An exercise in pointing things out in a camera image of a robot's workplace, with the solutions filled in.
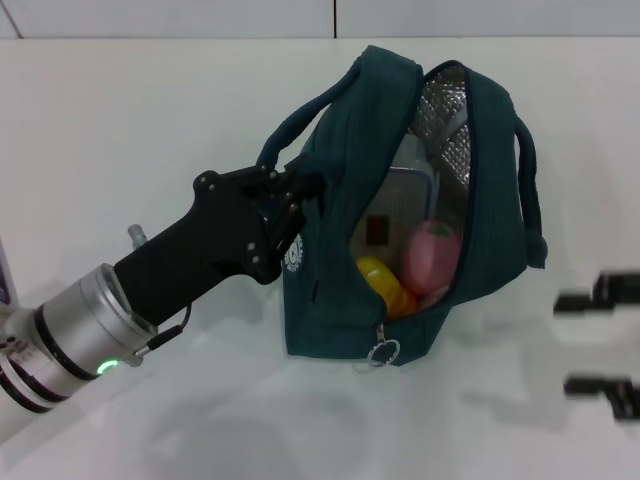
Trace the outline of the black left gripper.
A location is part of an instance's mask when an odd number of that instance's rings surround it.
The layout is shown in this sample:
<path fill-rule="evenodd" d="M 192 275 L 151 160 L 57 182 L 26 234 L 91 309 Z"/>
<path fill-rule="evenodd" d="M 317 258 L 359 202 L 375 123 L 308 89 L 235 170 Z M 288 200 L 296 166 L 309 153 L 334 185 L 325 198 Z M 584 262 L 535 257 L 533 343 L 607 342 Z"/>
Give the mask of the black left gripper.
<path fill-rule="evenodd" d="M 294 162 L 282 172 L 266 166 L 206 171 L 193 189 L 184 217 L 114 265 L 133 312 L 154 326 L 229 277 L 273 283 L 305 224 L 296 199 L 321 196 L 326 181 Z"/>

